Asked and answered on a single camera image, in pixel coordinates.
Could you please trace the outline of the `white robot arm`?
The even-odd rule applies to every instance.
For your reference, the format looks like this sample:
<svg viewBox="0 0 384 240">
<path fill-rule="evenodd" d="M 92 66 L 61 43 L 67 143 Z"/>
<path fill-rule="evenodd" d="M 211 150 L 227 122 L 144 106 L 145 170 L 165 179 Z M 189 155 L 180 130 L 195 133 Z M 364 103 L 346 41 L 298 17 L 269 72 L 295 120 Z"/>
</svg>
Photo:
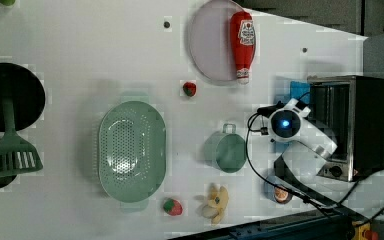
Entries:
<svg viewBox="0 0 384 240">
<path fill-rule="evenodd" d="M 279 189 L 296 196 L 329 218 L 328 213 L 340 208 L 354 187 L 339 202 L 322 205 L 323 196 L 307 186 L 337 149 L 336 143 L 329 136 L 306 119 L 309 113 L 310 109 L 294 98 L 287 104 L 278 102 L 257 109 L 254 117 L 268 119 L 267 125 L 259 132 L 267 135 L 272 142 L 289 143 L 289 147 L 275 161 L 275 180 L 263 177 L 256 170 L 254 172 L 273 188 L 272 193 Z"/>
</svg>

